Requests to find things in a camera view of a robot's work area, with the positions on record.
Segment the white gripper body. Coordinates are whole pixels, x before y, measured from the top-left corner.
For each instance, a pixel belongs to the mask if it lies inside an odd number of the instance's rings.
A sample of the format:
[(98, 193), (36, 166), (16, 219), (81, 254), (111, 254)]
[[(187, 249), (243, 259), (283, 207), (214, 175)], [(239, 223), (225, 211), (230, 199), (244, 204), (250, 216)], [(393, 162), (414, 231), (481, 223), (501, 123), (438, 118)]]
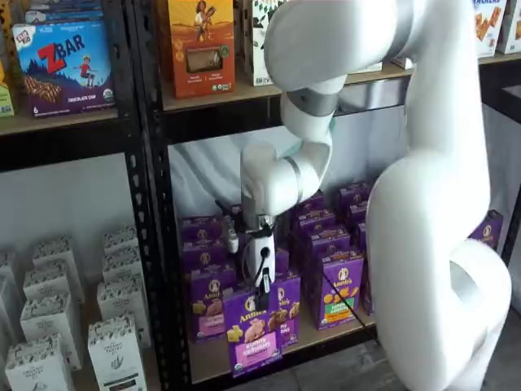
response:
[(268, 237), (248, 237), (245, 255), (245, 267), (248, 276), (255, 285), (262, 280), (262, 272), (268, 269), (270, 282), (275, 280), (275, 242), (274, 235)]

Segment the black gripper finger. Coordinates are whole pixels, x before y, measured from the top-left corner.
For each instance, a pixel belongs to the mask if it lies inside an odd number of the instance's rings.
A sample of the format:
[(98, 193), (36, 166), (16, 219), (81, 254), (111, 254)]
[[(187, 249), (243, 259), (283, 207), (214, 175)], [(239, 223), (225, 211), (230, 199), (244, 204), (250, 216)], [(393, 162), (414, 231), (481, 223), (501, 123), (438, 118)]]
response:
[(267, 310), (269, 307), (269, 295), (272, 279), (268, 266), (261, 266), (254, 277), (256, 310)]

